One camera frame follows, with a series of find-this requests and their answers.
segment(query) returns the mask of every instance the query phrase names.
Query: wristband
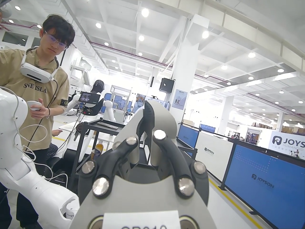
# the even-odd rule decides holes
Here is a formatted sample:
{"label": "wristband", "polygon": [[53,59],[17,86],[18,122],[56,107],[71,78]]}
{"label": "wristband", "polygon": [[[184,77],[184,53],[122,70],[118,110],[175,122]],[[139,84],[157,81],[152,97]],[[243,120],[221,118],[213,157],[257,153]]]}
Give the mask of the wristband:
{"label": "wristband", "polygon": [[51,115],[51,111],[50,111],[50,108],[47,108],[49,110],[49,115],[47,116],[47,119],[50,118],[50,115]]}

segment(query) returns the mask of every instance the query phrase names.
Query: eyeglasses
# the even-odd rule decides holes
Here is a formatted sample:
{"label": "eyeglasses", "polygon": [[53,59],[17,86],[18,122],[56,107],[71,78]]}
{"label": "eyeglasses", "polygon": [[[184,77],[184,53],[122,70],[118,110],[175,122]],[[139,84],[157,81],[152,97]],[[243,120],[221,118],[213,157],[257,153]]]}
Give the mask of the eyeglasses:
{"label": "eyeglasses", "polygon": [[56,40],[55,37],[53,37],[52,35],[48,34],[46,31],[45,31],[45,34],[47,34],[50,43],[54,44],[54,43],[58,42],[58,49],[65,50],[65,49],[68,48],[68,46],[66,44],[64,44],[62,42],[59,42],[58,40]]}

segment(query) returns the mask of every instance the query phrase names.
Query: black hair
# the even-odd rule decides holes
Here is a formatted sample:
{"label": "black hair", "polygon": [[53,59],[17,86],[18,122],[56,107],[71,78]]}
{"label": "black hair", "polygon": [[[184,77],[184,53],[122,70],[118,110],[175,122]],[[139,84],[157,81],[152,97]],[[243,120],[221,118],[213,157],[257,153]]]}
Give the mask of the black hair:
{"label": "black hair", "polygon": [[52,36],[67,46],[70,46],[74,41],[75,30],[72,24],[59,15],[49,15],[42,27],[46,32],[55,29],[55,33]]}

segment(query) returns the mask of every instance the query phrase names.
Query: plastic bottle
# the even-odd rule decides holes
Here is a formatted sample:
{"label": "plastic bottle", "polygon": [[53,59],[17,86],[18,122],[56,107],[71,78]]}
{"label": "plastic bottle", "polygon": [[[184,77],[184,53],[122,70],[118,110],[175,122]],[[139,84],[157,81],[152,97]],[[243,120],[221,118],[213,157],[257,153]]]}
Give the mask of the plastic bottle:
{"label": "plastic bottle", "polygon": [[103,149],[104,149],[104,145],[103,145],[102,141],[99,141],[95,147],[93,160],[96,160],[102,154]]}

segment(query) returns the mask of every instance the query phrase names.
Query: wall-mounted speaker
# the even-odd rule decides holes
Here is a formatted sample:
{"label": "wall-mounted speaker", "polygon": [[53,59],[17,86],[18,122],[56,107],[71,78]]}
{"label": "wall-mounted speaker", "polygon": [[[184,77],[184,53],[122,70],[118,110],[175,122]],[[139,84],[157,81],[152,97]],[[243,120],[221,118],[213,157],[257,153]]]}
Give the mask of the wall-mounted speaker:
{"label": "wall-mounted speaker", "polygon": [[170,94],[173,90],[174,80],[163,78],[160,84],[159,91],[163,93]]}

